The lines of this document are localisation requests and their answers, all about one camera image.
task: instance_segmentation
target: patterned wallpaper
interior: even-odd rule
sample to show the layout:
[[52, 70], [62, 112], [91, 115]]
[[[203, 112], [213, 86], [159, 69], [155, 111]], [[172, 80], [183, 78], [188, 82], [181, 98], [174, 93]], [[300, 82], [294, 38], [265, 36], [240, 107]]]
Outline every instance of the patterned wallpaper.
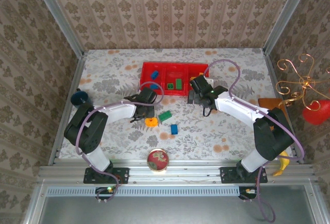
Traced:
[[[308, 73], [310, 64], [305, 66], [298, 61], [298, 55], [301, 53], [309, 53], [315, 58], [315, 70], [312, 72], [315, 79], [325, 80], [330, 77], [325, 71], [326, 67], [330, 66], [330, 0], [301, 0], [299, 3], [271, 52], [278, 80], [297, 80], [292, 70], [284, 73], [277, 68], [276, 62], [282, 58], [293, 59], [299, 66], [299, 72]], [[316, 88], [330, 96], [330, 82], [319, 84]], [[320, 99], [319, 95], [309, 92], [307, 96], [309, 101]], [[319, 126], [311, 125], [303, 119], [302, 110], [301, 103], [288, 108], [296, 135], [305, 147], [306, 161], [314, 163], [330, 209], [330, 120]]]
[[43, 0], [0, 0], [0, 223], [20, 223], [77, 59]]
[[263, 47], [286, 0], [57, 0], [82, 47]]

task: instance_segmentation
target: red ball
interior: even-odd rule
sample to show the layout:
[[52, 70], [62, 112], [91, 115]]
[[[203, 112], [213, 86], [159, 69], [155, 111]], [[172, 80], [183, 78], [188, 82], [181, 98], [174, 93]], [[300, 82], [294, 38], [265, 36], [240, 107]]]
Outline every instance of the red ball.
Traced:
[[[303, 110], [304, 119], [312, 125], [320, 125], [330, 117], [330, 100], [322, 99], [319, 100], [321, 108], [318, 111], [311, 111], [307, 108]], [[317, 109], [318, 104], [314, 102], [312, 105], [309, 105], [311, 109]]]

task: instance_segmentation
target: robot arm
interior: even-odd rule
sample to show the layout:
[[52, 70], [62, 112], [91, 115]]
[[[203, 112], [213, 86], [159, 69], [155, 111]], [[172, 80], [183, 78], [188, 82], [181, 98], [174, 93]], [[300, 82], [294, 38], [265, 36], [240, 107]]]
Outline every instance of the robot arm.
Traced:
[[[293, 143], [292, 138], [284, 130], [259, 113], [261, 111], [270, 115], [290, 130], [282, 110], [278, 108], [268, 110], [254, 106], [234, 95], [231, 97], [228, 90], [222, 86], [217, 86], [213, 89], [202, 75], [194, 78], [190, 83], [195, 93], [199, 94], [200, 102], [204, 108], [228, 113], [254, 130], [255, 148], [237, 163], [237, 173], [242, 179], [267, 161], [274, 160]], [[257, 111], [237, 103], [234, 99], [238, 99]]]
[[[140, 94], [125, 97], [124, 99], [152, 104], [157, 94], [149, 88], [144, 88]], [[82, 104], [64, 131], [64, 137], [75, 146], [79, 129], [86, 116], [94, 109], [89, 103]], [[100, 147], [101, 138], [106, 124], [118, 121], [122, 118], [134, 118], [131, 122], [146, 117], [154, 117], [155, 110], [153, 106], [143, 106], [135, 104], [117, 104], [102, 112], [95, 112], [88, 120], [89, 126], [84, 126], [79, 140], [79, 148], [86, 155], [90, 164], [100, 171], [111, 173], [112, 162], [104, 155]]]

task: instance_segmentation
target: vent grille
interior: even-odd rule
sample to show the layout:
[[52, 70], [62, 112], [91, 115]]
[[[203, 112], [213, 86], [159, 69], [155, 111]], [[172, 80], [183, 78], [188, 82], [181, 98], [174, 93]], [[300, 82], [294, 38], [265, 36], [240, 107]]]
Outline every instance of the vent grille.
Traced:
[[[96, 196], [94, 186], [52, 186], [47, 190], [48, 197], [87, 197]], [[238, 186], [205, 187], [136, 187], [124, 186], [118, 189], [118, 197], [200, 197], [200, 196], [239, 196]]]

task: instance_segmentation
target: gray floor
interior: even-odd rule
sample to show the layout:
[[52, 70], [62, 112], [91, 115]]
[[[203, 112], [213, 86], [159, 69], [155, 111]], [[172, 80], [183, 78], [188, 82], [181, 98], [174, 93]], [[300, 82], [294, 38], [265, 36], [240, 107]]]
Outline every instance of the gray floor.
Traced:
[[[276, 213], [275, 223], [315, 223], [302, 186], [264, 186], [262, 197], [273, 206]], [[108, 203], [98, 203], [95, 198], [89, 197], [51, 197], [46, 200], [41, 223], [267, 222], [262, 220], [256, 202], [244, 203], [237, 197], [117, 197]]]

